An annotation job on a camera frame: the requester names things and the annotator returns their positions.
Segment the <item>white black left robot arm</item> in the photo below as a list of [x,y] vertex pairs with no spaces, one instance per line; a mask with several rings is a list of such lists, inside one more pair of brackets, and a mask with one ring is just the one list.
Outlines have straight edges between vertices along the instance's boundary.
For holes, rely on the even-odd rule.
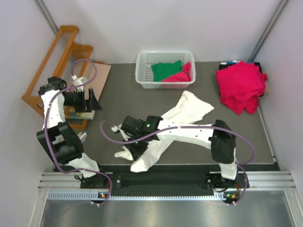
[[70,92],[66,81],[61,78],[51,77],[47,81],[38,91],[45,117],[43,129],[36,134],[38,141],[56,166],[71,166],[81,172],[84,180],[99,188],[105,186],[107,175],[100,171],[96,161],[85,154],[80,137],[65,120],[66,106],[85,113],[102,109],[93,89],[88,89],[89,97],[86,99],[79,83],[76,83],[76,90]]

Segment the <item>white t-shirt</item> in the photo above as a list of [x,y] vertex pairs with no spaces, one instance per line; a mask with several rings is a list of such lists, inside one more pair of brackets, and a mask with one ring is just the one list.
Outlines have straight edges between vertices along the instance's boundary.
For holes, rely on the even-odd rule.
[[[196,97],[189,91],[184,91],[175,107],[161,117],[171,122],[193,124],[203,119],[214,110],[214,107]],[[134,160],[130,150],[123,146],[123,151],[115,153],[116,158],[132,161],[130,170],[135,173],[146,172],[158,162],[162,153],[173,143],[171,140],[149,142],[147,150],[137,160]]]

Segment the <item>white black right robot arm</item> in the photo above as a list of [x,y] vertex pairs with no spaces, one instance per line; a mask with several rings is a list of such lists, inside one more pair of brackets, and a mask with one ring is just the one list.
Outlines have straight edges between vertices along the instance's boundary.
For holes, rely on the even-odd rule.
[[133,172],[145,172],[153,166],[174,141],[199,145],[211,151],[221,170],[221,182],[232,187],[238,182],[236,138],[221,120],[215,124],[194,125],[148,116],[145,121],[127,116],[117,131],[136,163]]

